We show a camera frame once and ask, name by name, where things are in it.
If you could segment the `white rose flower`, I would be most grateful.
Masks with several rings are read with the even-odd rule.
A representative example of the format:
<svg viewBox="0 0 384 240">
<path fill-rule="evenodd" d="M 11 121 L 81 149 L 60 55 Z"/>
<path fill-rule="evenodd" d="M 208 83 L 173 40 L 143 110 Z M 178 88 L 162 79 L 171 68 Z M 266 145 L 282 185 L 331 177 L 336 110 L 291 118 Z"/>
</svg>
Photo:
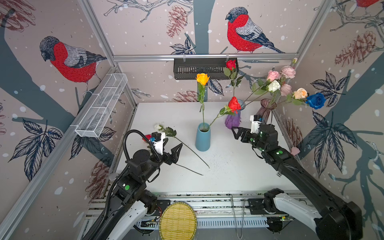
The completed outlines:
<svg viewBox="0 0 384 240">
<path fill-rule="evenodd" d="M 276 101 L 281 96 L 281 84 L 274 80 L 274 81 L 262 81 L 258 80 L 256 83 L 254 83 L 251 87 L 251 94 L 244 100 L 244 102 L 247 102 L 250 100 L 252 96 L 256 96 L 253 100 L 250 100 L 250 102 L 254 102 L 256 100 L 261 99 L 262 97 L 265 97 L 266 95 L 270 95 L 271 98 L 267 99 L 269 100 L 267 107 L 271 108 L 276 105 Z"/>
<path fill-rule="evenodd" d="M 181 141 L 177 137 L 177 131 L 176 130 L 174 130 L 174 129 L 170 128 L 170 127 L 165 127 L 162 124 L 155 124 L 154 128 L 158 132 L 165 133 L 166 137 L 171 137 L 171 138 L 174 138 L 174 139 L 178 140 L 185 147 L 187 147 L 192 153 L 194 153 L 208 168 L 210 168 L 210 166 L 192 148 L 190 148 L 187 144 L 185 144 L 183 141 Z"/>
</svg>

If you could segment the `smoky pink glass vase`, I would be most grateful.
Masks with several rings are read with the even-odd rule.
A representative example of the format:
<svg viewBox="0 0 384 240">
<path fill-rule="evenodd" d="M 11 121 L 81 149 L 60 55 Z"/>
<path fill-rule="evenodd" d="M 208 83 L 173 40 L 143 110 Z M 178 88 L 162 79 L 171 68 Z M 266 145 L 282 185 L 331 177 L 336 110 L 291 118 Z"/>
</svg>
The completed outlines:
<svg viewBox="0 0 384 240">
<path fill-rule="evenodd" d="M 263 124 L 267 124 L 272 110 L 274 110 L 276 107 L 277 104 L 271 99 L 261 100 L 261 107 L 256 113 L 256 115 L 258 116 L 258 120 L 261 120 Z"/>
</svg>

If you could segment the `pink carnation flower stem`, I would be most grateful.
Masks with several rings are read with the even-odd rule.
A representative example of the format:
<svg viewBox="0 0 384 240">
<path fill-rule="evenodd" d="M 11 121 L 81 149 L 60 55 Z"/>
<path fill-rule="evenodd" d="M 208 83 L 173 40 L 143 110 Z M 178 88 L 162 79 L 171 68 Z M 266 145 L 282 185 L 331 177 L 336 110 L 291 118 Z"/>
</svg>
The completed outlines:
<svg viewBox="0 0 384 240">
<path fill-rule="evenodd" d="M 292 87 L 289 84 L 284 84 L 280 88 L 281 96 L 288 96 L 292 93 Z"/>
</svg>

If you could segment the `cream peach rose stem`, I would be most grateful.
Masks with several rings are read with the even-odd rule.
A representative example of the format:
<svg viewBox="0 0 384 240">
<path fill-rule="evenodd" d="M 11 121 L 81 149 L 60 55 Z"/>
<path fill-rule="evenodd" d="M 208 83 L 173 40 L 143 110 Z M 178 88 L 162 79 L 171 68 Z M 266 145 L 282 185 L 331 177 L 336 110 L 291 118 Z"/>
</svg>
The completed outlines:
<svg viewBox="0 0 384 240">
<path fill-rule="evenodd" d="M 284 90 L 282 96 L 285 100 L 280 101 L 278 105 L 293 104 L 295 106 L 305 105 L 307 103 L 308 92 L 304 88 L 296 91 Z"/>
</svg>

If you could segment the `pink rose flower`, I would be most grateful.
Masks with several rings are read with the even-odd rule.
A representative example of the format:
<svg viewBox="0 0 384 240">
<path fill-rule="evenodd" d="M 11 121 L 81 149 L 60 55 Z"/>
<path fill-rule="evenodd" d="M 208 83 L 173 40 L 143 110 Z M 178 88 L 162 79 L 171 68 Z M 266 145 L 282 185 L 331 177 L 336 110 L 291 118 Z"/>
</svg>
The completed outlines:
<svg viewBox="0 0 384 240">
<path fill-rule="evenodd" d="M 275 92 L 278 92 L 281 88 L 281 74 L 277 71 L 270 70 L 268 75 L 261 79 L 257 79 L 257 81 L 251 87 L 250 95 L 245 99 L 245 102 L 249 100 L 253 95 L 257 95 L 258 97 L 254 99 L 257 100 L 259 97 L 271 93 L 272 95 Z"/>
</svg>

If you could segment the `blue rose flower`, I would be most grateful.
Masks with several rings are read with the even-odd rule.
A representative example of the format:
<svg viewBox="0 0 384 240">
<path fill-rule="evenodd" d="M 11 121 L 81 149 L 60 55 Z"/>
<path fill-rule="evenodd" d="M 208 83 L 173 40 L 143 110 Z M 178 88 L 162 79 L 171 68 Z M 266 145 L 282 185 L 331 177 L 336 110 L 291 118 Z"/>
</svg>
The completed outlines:
<svg viewBox="0 0 384 240">
<path fill-rule="evenodd" d="M 310 95 L 306 100 L 306 104 L 315 110 L 322 108 L 325 105 L 325 102 L 326 98 L 322 93 Z"/>
</svg>

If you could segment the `dark red rose flower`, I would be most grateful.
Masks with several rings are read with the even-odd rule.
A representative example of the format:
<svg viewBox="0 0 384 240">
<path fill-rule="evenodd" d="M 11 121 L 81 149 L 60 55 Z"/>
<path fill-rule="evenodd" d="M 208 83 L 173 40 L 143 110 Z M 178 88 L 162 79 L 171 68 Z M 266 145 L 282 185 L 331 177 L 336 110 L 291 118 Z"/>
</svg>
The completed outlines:
<svg viewBox="0 0 384 240">
<path fill-rule="evenodd" d="M 228 60 L 224 67 L 224 74 L 231 80 L 231 86 L 233 87 L 233 97 L 235 97 L 235 90 L 241 84 L 244 76 L 239 75 L 238 65 L 235 60 Z"/>
</svg>

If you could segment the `orange rose flower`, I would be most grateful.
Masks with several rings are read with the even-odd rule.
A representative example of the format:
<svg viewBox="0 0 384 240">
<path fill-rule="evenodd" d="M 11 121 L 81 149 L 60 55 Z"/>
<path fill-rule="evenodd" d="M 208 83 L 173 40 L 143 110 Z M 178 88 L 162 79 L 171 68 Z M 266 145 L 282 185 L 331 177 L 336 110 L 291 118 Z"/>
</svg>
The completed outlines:
<svg viewBox="0 0 384 240">
<path fill-rule="evenodd" d="M 201 112 L 202 112 L 202 115 L 203 115 L 203 127 L 202 127 L 202 132 L 207 132 L 209 130 L 209 128 L 207 127 L 206 123 L 205 123 L 205 114 L 204 114 L 204 110 L 205 110 L 205 92 L 206 92 L 206 88 L 207 88 L 207 83 L 209 82 L 210 80 L 210 77 L 207 75 L 207 74 L 204 74 L 204 73 L 201 73 L 201 74 L 197 74 L 197 77 L 196 77 L 196 80 L 198 82 L 198 101 L 201 103 Z"/>
</svg>

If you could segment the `blue purple glass vase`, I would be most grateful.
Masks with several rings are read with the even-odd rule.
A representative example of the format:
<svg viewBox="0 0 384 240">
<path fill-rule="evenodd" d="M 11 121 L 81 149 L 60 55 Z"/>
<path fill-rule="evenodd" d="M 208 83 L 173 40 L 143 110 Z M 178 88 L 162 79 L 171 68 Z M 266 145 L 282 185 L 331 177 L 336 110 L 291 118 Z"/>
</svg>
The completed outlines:
<svg viewBox="0 0 384 240">
<path fill-rule="evenodd" d="M 242 100 L 238 100 L 239 104 L 241 105 L 241 109 L 238 110 L 234 116 L 228 115 L 225 120 L 225 126 L 228 129 L 232 129 L 232 127 L 239 127 L 241 123 L 241 111 L 245 109 L 246 104 Z"/>
</svg>

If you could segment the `teal ceramic vase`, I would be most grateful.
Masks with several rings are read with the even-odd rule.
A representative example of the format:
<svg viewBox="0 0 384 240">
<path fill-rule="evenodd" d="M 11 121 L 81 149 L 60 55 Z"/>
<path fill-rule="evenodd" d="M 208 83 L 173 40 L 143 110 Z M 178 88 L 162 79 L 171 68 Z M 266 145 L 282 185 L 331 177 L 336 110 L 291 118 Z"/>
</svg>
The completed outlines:
<svg viewBox="0 0 384 240">
<path fill-rule="evenodd" d="M 196 149 L 200 152 L 207 151 L 211 146 L 211 129 L 209 124 L 200 123 L 197 129 Z"/>
</svg>

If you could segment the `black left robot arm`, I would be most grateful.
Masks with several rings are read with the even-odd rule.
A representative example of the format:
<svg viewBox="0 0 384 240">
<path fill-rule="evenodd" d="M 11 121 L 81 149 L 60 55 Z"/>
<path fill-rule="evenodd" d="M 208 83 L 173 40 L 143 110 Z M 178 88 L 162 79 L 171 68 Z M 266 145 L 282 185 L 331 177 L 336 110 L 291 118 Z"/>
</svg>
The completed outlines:
<svg viewBox="0 0 384 240">
<path fill-rule="evenodd" d="M 147 149 L 136 151 L 132 156 L 127 149 L 130 134 L 138 134 L 148 144 Z M 121 239 L 144 215 L 156 210 L 157 197 L 147 190 L 159 175 L 162 164 L 176 164 L 183 147 L 179 144 L 164 151 L 167 139 L 160 133 L 153 132 L 154 140 L 148 139 L 138 130 L 129 130 L 123 137 L 123 151 L 126 166 L 113 181 L 108 191 L 105 207 L 89 231 L 85 240 L 117 240 Z"/>
</svg>

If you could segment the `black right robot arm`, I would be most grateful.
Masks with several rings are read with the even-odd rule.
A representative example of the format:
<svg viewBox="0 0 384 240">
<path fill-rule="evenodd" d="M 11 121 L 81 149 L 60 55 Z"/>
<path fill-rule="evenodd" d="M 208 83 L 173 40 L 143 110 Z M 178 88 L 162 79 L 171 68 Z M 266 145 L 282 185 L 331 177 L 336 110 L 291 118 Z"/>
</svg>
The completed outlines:
<svg viewBox="0 0 384 240">
<path fill-rule="evenodd" d="M 362 211 L 354 202 L 337 197 L 298 164 L 294 156 L 279 146 L 274 125 L 251 116 L 251 128 L 233 127 L 234 138 L 251 144 L 258 157 L 272 166 L 279 176 L 290 180 L 312 203 L 308 206 L 275 188 L 264 194 L 268 214 L 284 212 L 313 230 L 320 240 L 360 240 L 363 237 Z"/>
</svg>

